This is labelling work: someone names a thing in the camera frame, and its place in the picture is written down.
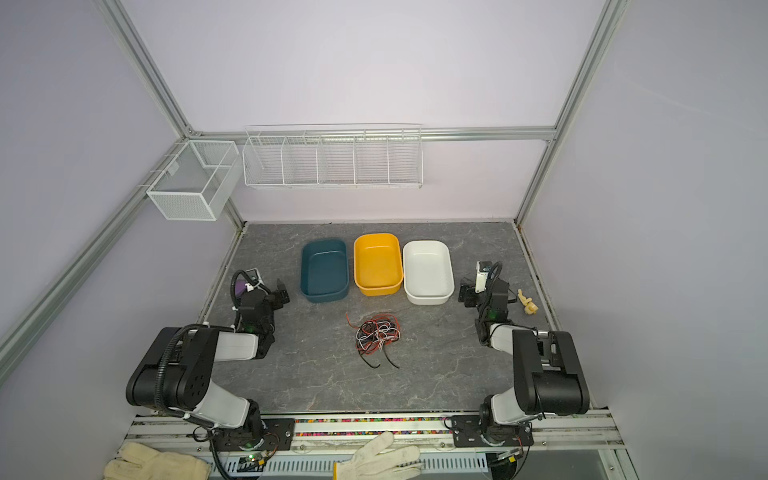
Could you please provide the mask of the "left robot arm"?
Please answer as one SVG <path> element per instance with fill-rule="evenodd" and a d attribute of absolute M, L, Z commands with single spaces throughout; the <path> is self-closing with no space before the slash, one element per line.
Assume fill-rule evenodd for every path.
<path fill-rule="evenodd" d="M 229 326 L 163 328 L 129 378 L 129 404 L 179 418 L 207 432 L 215 448 L 257 450 L 269 431 L 258 403 L 212 379 L 214 365 L 266 357 L 275 342 L 275 312 L 290 302 L 282 280 L 268 287 L 257 269 L 237 270 L 229 285 Z"/>

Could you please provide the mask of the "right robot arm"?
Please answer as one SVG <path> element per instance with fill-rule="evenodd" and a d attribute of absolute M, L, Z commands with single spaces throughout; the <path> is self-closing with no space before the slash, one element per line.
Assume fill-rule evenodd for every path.
<path fill-rule="evenodd" d="M 548 414 L 584 414 L 591 400 L 573 337 L 566 331 L 543 331 L 509 318 L 509 306 L 531 313 L 533 301 L 513 292 L 502 280 L 503 264 L 479 261 L 476 276 L 460 284 L 458 301 L 477 312 L 479 343 L 512 357 L 512 386 L 486 397 L 479 407 L 478 431 L 487 444 L 525 444 L 525 429 Z"/>

